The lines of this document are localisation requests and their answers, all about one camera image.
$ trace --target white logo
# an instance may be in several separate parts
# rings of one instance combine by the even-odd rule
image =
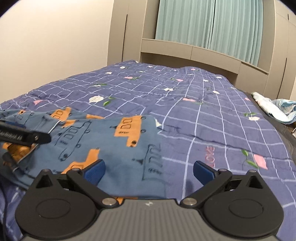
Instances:
[[[153,202],[149,201],[149,202],[145,203],[145,205],[150,207],[151,205],[153,205]]]

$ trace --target bed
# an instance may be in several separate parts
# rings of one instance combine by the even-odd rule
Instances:
[[[91,101],[110,95],[113,98],[107,101]],[[193,176],[196,160],[234,174],[259,165],[259,173],[284,208],[278,237],[296,239],[293,159],[273,125],[222,75],[192,66],[178,69],[126,61],[46,84],[0,104],[0,109],[50,111],[67,106],[105,118],[154,116],[167,198],[180,201],[202,186]],[[25,192],[0,181],[9,203],[7,234],[19,240],[14,211]],[[3,211],[0,192],[1,218]]]

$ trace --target curtain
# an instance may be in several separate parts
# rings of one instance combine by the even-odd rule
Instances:
[[[263,0],[160,0],[155,39],[215,50],[258,65]]]
[[[215,0],[160,0],[155,39],[208,48]]]

